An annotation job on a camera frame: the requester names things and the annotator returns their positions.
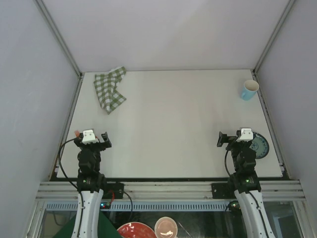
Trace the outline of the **green white checkered cloth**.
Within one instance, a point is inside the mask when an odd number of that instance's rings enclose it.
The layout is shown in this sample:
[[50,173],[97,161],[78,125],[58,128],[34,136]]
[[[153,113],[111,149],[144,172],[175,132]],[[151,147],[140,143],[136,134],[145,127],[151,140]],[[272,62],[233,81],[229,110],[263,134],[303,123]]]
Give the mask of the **green white checkered cloth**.
[[98,102],[108,115],[126,101],[126,97],[117,90],[126,72],[126,68],[121,66],[105,73],[95,74],[94,87]]

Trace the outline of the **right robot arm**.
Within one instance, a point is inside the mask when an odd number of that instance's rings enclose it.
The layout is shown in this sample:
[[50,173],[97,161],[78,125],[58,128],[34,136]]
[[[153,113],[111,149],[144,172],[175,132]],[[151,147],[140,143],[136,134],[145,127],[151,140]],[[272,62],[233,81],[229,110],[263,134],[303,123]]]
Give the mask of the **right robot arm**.
[[228,173],[228,194],[238,201],[249,238],[275,237],[264,207],[262,188],[255,170],[256,151],[251,148],[257,133],[241,128],[235,136],[218,134],[217,147],[225,148],[224,166]]

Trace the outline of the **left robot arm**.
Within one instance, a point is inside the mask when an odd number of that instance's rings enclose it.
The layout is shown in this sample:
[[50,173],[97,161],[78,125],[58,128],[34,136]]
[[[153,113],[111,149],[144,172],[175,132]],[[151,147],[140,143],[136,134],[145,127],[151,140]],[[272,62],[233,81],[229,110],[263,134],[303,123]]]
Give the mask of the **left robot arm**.
[[93,129],[79,133],[74,139],[80,148],[78,159],[78,206],[73,238],[96,238],[101,199],[108,194],[108,185],[104,174],[100,172],[101,152],[112,147],[107,133],[101,135],[100,141]]

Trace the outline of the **blue patterned plate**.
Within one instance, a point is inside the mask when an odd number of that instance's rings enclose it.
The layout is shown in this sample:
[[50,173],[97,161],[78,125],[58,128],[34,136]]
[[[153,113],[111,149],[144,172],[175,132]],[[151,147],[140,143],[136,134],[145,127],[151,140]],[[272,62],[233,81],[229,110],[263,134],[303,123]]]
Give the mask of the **blue patterned plate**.
[[252,140],[250,148],[255,151],[256,159],[263,159],[269,153],[269,143],[261,134],[254,132],[253,135],[254,139]]

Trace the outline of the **light blue mug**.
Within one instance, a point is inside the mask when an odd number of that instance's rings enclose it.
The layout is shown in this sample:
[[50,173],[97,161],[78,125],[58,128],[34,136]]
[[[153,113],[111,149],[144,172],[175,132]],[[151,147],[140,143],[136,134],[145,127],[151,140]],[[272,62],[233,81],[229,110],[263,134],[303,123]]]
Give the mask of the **light blue mug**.
[[254,80],[246,80],[243,84],[243,89],[241,92],[241,99],[248,101],[255,96],[259,90],[259,84]]

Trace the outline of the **green board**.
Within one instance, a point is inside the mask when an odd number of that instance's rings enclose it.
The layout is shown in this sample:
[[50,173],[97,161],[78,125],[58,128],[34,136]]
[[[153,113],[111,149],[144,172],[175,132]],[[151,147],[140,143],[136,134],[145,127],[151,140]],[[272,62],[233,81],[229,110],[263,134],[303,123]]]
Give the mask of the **green board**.
[[[70,219],[53,238],[71,238],[76,216]],[[122,238],[110,220],[102,213],[99,213],[98,238]]]

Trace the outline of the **red plate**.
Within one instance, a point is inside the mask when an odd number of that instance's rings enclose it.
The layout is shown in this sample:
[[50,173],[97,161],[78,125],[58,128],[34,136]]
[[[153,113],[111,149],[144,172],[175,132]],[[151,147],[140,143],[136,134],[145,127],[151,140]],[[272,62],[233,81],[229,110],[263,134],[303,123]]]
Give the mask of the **red plate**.
[[123,238],[156,238],[152,228],[140,222],[130,222],[117,229]]

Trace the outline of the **pink bowl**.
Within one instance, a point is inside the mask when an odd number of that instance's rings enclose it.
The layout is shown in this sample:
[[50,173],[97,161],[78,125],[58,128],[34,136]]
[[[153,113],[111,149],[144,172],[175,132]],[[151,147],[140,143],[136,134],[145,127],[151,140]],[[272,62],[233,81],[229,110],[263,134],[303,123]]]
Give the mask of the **pink bowl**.
[[178,226],[170,217],[161,217],[155,224],[157,238],[177,238]]

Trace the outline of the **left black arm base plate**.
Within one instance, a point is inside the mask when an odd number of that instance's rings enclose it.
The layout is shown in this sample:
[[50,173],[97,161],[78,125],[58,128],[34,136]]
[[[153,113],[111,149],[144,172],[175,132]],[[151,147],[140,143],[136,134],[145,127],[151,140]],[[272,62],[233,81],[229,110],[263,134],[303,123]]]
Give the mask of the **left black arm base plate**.
[[115,199],[123,198],[124,184],[120,182],[107,183],[103,188],[104,194],[103,199],[112,199],[114,194]]

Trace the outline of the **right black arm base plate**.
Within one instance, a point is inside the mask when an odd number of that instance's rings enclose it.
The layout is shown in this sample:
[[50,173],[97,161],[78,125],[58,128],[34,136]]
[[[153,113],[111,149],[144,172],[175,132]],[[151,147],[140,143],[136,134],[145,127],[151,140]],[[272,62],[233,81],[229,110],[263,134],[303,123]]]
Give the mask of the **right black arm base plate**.
[[233,199],[234,192],[227,183],[212,183],[211,191],[213,199]]

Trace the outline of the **aluminium frame rail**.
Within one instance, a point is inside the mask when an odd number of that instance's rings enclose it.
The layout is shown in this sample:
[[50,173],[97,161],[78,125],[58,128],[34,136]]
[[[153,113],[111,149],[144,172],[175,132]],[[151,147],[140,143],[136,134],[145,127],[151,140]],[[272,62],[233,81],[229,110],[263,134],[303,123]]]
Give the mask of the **aluminium frame rail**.
[[[220,201],[213,199],[211,184],[220,181],[124,182],[124,191],[133,201]],[[264,201],[305,201],[298,180],[261,181]],[[75,201],[76,189],[68,182],[42,182],[37,201]]]

